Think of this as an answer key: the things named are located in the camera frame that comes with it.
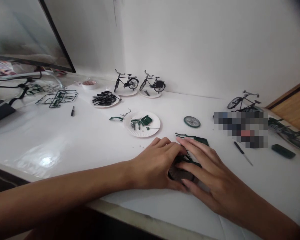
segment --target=bicycle handlebar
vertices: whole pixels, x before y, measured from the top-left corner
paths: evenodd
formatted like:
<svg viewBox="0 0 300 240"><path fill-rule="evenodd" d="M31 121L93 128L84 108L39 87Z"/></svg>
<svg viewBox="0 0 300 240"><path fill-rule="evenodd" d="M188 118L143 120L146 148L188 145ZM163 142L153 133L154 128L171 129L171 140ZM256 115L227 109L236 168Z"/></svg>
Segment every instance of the bicycle handlebar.
<svg viewBox="0 0 300 240"><path fill-rule="evenodd" d="M120 76L120 75L122 75L122 76L123 76L123 75L126 75L125 73L124 73L124 74L122 74L122 73L119 73L119 72L117 72L117 70L116 70L116 69L115 69L115 71L116 71L116 73L118 73L118 74L119 74L119 76Z"/></svg>
<svg viewBox="0 0 300 240"><path fill-rule="evenodd" d="M146 73L146 70L144 70L144 73L147 75L147 77L153 77L153 75L150 75L149 73Z"/></svg>
<svg viewBox="0 0 300 240"><path fill-rule="evenodd" d="M246 90L244 90L243 93L245 93L245 95L244 95L245 97L247 97L249 95L254 95L254 96L257 95L257 97L259 97L259 93L253 94L253 93L247 92Z"/></svg>

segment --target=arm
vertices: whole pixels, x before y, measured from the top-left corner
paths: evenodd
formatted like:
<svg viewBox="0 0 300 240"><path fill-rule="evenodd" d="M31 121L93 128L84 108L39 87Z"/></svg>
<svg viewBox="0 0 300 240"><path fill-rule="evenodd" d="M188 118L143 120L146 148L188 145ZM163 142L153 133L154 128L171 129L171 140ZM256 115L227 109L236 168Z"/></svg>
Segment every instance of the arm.
<svg viewBox="0 0 300 240"><path fill-rule="evenodd" d="M177 141L192 152L203 168L185 162L177 167L194 174L209 187L210 193L191 181L182 181L212 211L262 239L300 239L300 227L235 176L215 150L187 137Z"/></svg>
<svg viewBox="0 0 300 240"><path fill-rule="evenodd" d="M136 158L117 164L29 183L0 193L0 238L107 194L138 188L186 191L168 178L174 158L185 149L167 138L154 141Z"/></svg>

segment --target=bicycle basket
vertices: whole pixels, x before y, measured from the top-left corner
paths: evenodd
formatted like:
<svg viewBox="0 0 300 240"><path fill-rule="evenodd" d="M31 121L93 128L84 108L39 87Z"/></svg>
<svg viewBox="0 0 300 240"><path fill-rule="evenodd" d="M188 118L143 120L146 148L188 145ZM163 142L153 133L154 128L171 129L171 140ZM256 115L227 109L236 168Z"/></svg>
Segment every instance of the bicycle basket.
<svg viewBox="0 0 300 240"><path fill-rule="evenodd" d="M163 81L157 81L155 87L156 88L163 88L163 84L164 84Z"/></svg>

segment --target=fingernail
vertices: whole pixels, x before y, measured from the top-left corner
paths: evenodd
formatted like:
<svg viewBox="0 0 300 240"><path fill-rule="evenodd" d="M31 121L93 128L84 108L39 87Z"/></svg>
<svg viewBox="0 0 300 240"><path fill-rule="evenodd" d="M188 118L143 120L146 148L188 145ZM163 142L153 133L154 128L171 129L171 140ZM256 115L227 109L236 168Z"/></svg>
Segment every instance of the fingernail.
<svg viewBox="0 0 300 240"><path fill-rule="evenodd" d="M189 188L189 183L186 179L181 179L184 185L186 185L187 188Z"/></svg>

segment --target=white desk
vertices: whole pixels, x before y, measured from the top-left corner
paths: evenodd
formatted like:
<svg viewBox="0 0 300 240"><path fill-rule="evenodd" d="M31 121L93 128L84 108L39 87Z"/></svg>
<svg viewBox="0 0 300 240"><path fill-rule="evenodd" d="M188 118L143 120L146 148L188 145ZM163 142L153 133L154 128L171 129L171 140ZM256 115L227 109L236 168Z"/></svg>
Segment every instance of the white desk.
<svg viewBox="0 0 300 240"><path fill-rule="evenodd" d="M77 77L67 76L63 82L69 85L73 80ZM76 85L68 86L79 92L78 98L57 109L35 105L43 94L26 96L24 103L16 102L17 112L0 121L0 168L35 181L35 176L48 178L132 159L155 137L174 140L175 132L196 135L207 138L237 176L300 225L300 153L279 136L269 132L269 146L278 143L297 156L287 160L270 149L241 146L254 164L252 167L231 138L214 130L212 115L226 111L227 100L163 92L156 99L139 94L122 97L113 107L96 109L90 103L91 97L114 82L100 80L99 84L100 88L90 91ZM0 96L3 95L5 91L0 89ZM75 106L74 117L70 116L72 106ZM161 120L161 129L154 136L142 139L128 135L122 122L109 121L111 116L124 114L128 108L155 113ZM188 127L183 122L185 116L198 118L201 127ZM98 200L89 206L164 238L202 239L202 235L206 235L227 240L258 239L214 214L192 195L172 190L130 190L102 200L105 202Z"/></svg>

